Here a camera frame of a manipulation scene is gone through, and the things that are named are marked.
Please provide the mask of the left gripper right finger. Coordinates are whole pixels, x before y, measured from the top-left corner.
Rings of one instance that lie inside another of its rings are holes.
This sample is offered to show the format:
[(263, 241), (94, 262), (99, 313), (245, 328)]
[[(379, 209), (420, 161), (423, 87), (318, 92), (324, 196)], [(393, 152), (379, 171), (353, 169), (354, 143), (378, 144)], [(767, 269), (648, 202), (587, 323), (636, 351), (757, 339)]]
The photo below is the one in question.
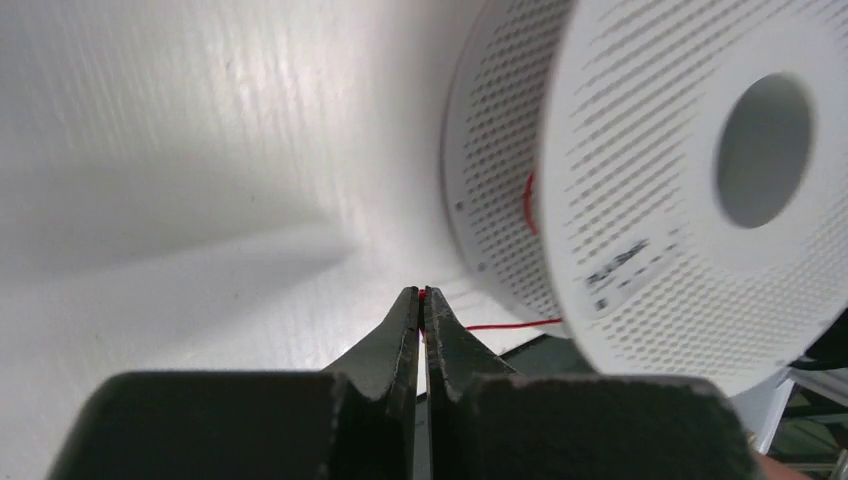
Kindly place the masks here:
[(429, 422), (446, 421), (466, 391), (487, 375), (516, 370), (463, 326), (440, 289), (422, 290)]

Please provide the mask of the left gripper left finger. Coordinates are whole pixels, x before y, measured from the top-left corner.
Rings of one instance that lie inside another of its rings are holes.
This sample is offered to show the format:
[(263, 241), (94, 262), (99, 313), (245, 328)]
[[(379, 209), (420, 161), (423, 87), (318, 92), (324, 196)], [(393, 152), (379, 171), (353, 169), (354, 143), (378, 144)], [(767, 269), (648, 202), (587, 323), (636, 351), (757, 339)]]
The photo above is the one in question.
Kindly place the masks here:
[(383, 320), (324, 368), (340, 374), (374, 415), (412, 423), (419, 357), (420, 289), (406, 287)]

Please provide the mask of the white translucent cable spool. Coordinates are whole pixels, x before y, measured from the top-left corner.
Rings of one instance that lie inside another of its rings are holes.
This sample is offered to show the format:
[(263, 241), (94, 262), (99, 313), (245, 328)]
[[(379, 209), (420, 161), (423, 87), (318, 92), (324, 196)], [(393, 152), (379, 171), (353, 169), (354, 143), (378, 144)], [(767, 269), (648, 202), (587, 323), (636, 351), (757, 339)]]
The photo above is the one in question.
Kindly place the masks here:
[(442, 171), (502, 306), (598, 371), (743, 392), (847, 306), (847, 5), (491, 1)]

